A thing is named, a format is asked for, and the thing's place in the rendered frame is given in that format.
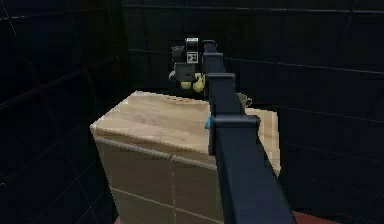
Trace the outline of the small olive green object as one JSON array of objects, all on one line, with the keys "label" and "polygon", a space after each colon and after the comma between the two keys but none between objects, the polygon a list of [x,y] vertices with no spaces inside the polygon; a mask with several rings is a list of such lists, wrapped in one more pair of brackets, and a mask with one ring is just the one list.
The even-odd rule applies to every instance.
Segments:
[{"label": "small olive green object", "polygon": [[238,97],[244,108],[249,107],[253,103],[252,99],[243,93],[239,93]]}]

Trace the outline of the light wooden chest of drawers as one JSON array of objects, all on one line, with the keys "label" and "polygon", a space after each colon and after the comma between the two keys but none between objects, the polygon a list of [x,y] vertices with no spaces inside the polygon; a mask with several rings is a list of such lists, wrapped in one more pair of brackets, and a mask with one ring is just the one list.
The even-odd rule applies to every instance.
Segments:
[{"label": "light wooden chest of drawers", "polygon": [[224,224],[209,111],[136,91],[90,125],[123,224]]}]

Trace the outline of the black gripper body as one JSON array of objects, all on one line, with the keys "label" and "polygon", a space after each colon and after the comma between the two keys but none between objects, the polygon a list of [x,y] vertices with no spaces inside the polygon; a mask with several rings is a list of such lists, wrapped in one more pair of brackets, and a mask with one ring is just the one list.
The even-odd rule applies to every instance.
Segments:
[{"label": "black gripper body", "polygon": [[192,82],[195,80],[195,65],[187,62],[185,46],[174,46],[172,48],[172,61],[174,63],[173,70],[175,70],[176,73],[176,81]]}]

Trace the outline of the yellow-green toy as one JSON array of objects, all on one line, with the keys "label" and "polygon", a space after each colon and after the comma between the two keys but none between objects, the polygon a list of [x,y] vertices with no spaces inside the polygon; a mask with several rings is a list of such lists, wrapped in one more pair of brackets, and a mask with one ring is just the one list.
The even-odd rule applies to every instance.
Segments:
[{"label": "yellow-green toy", "polygon": [[196,73],[194,81],[181,82],[180,86],[185,90],[192,89],[195,92],[202,92],[205,88],[205,83],[206,83],[205,75],[201,73]]}]

